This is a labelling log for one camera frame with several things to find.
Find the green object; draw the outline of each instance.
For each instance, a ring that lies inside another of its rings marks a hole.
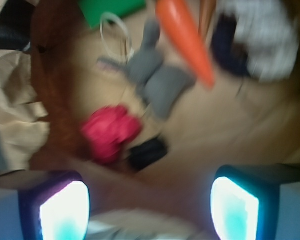
[[[104,12],[123,18],[145,8],[146,0],[79,0],[78,4],[90,27],[95,28]]]

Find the glowing light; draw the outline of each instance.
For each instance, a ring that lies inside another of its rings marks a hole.
[[[257,237],[259,200],[227,177],[217,178],[211,190],[211,214],[221,240]]]
[[[83,240],[90,214],[87,186],[73,181],[40,207],[43,240]]]

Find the wire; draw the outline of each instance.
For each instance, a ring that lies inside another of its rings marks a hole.
[[[123,30],[124,35],[127,38],[127,43],[129,44],[130,51],[125,56],[113,53],[111,51],[111,49],[109,48],[109,46],[107,45],[107,43],[106,43],[106,40],[105,40],[105,37],[104,37],[103,23],[105,21],[109,21],[109,20],[116,23]],[[134,56],[135,50],[132,47],[131,34],[130,34],[127,26],[125,25],[125,23],[117,15],[115,15],[111,12],[104,12],[101,15],[101,17],[100,17],[100,33],[101,33],[101,40],[102,40],[103,46],[104,46],[104,48],[105,48],[105,50],[106,50],[106,52],[107,52],[107,54],[109,55],[110,58],[112,58],[116,61],[120,61],[120,62],[127,62]]]

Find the tan surface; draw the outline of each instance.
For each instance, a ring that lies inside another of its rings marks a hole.
[[[145,20],[154,14],[152,2],[148,3],[148,10],[125,19],[135,49]],[[199,17],[199,1],[189,3]],[[211,230],[209,194],[218,167],[300,162],[300,69],[291,80],[259,84],[232,77],[213,63],[215,88],[209,92],[197,83],[177,101],[170,118],[160,122],[143,108],[124,76],[96,68],[97,58],[105,55],[100,33],[89,31],[75,1],[42,0],[32,29],[33,44],[48,49],[44,54],[36,49],[32,53],[32,84],[49,112],[51,133],[31,167],[79,171],[99,212],[144,207]],[[164,34],[158,47],[167,62],[187,67]],[[125,176],[89,161],[59,157],[61,151],[88,160],[80,121],[98,108],[122,102],[144,125],[144,132],[131,145],[161,133],[169,145],[165,158],[137,174],[124,161],[113,166],[129,172]]]

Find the gray stuffed animal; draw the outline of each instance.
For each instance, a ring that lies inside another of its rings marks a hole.
[[[156,49],[160,38],[157,20],[144,26],[140,50],[126,64],[101,57],[98,63],[123,71],[127,79],[137,85],[136,93],[160,119],[167,119],[178,96],[196,82],[195,76],[182,69],[164,64],[163,54]]]

